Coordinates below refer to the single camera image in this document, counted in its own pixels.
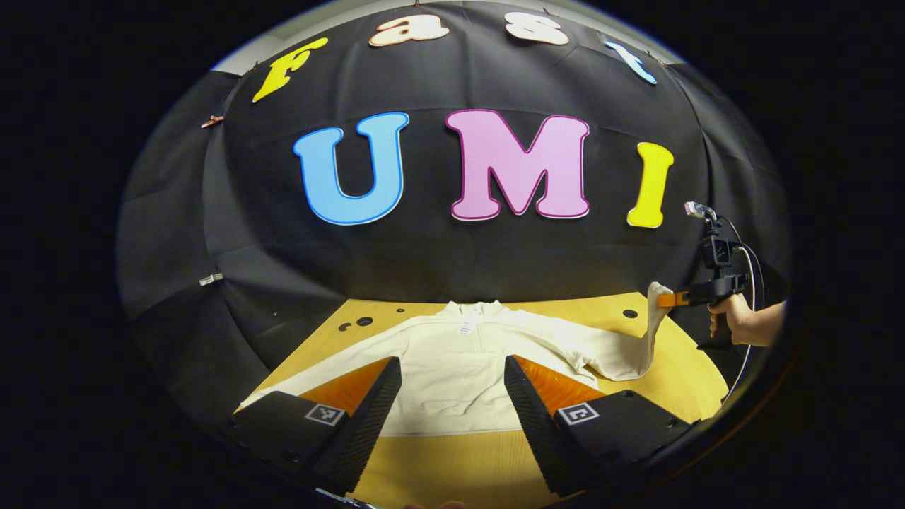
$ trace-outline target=black fabric backdrop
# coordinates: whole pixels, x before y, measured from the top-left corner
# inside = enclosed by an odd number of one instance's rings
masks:
[[[696,259],[704,224],[684,215],[686,201],[732,219],[764,265],[767,303],[785,297],[791,264],[785,193],[762,141],[729,99],[688,65],[664,67],[613,36],[555,15],[548,17],[568,44],[514,38],[503,18],[513,10],[525,11],[450,2],[365,16],[318,34],[328,43],[256,103],[252,96],[270,63],[310,40],[241,77],[209,72],[167,114],[127,189],[119,279],[139,346],[190,415],[204,422],[227,415],[347,298],[517,302],[706,280],[712,273]],[[411,14],[436,14],[450,32],[368,45],[379,24]],[[604,41],[638,56],[657,85],[635,75]],[[532,206],[515,216],[494,182],[493,197],[503,204],[498,216],[452,217],[462,161],[458,134],[444,119],[471,108],[498,111],[523,147],[550,115],[587,122],[589,214],[556,220]],[[355,127],[388,111],[410,117],[400,133],[399,204],[366,225],[320,220],[305,198],[292,143],[314,130],[342,128],[339,182],[347,194],[361,195],[373,184],[373,170],[367,139]],[[220,114],[223,123],[199,129]],[[641,141],[675,157],[657,229],[625,221],[641,183]],[[542,194],[538,187],[531,203]],[[198,287],[214,272],[224,279]],[[181,293],[197,296],[176,297]],[[201,306],[186,320],[210,314],[227,321],[219,327],[229,331],[168,320],[164,310],[185,314],[176,308],[186,298]],[[707,337],[703,307],[671,317],[695,340]],[[738,353],[711,358],[731,383]]]

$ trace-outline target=clothing tag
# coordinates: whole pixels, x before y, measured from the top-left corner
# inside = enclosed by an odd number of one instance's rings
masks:
[[[459,333],[466,336],[471,335],[474,328],[478,325],[478,317],[481,316],[481,310],[474,310],[465,317],[465,323],[459,328]]]

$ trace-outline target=black cable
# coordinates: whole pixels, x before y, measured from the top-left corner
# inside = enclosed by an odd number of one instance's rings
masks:
[[[760,268],[760,261],[757,259],[757,254],[754,252],[754,249],[751,249],[750,245],[745,244],[741,240],[741,235],[738,234],[738,230],[735,225],[732,224],[732,221],[722,214],[717,214],[717,219],[722,218],[726,219],[726,222],[729,223],[729,227],[732,228],[732,231],[735,232],[736,238],[738,239],[738,244],[744,246],[752,256],[754,256],[754,263],[757,265],[757,273],[759,274],[758,279],[760,279],[760,306],[763,309],[765,303],[767,302],[767,289],[764,286],[764,271]]]
[[[751,256],[754,256],[754,264],[757,265],[757,273],[759,274],[760,279],[760,309],[764,309],[767,307],[767,289],[764,286],[764,270],[760,268],[760,260],[757,259],[757,253],[754,252],[754,249],[751,249],[750,245],[740,241],[738,244],[747,249],[748,252],[751,253]]]
[[[729,226],[732,228],[732,231],[735,232],[735,234],[736,234],[736,238],[738,239],[738,243],[741,244],[741,235],[738,234],[738,230],[735,229],[735,225],[732,224],[732,221],[729,221],[729,218],[728,218],[728,217],[723,216],[722,214],[717,214],[717,219],[719,219],[719,218],[721,218],[721,217],[722,217],[723,219],[726,219],[726,222],[729,223]]]

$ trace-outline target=blue letter u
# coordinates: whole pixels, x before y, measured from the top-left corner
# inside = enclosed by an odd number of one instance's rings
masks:
[[[334,225],[363,225],[389,214],[402,197],[399,131],[407,124],[407,114],[392,112],[367,117],[356,126],[370,142],[374,169],[374,186],[360,197],[339,188],[336,146],[342,129],[316,130],[296,140],[292,151],[301,159],[301,180],[314,214]]]

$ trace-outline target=pink letter m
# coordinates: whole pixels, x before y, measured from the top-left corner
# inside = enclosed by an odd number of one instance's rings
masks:
[[[512,212],[521,216],[547,175],[547,188],[538,200],[538,213],[558,219],[587,215],[582,144],[590,132],[579,119],[554,115],[540,125],[527,151],[506,121],[492,110],[461,110],[446,117],[462,144],[462,199],[452,215],[462,221],[481,221],[500,213],[491,197],[491,175]]]

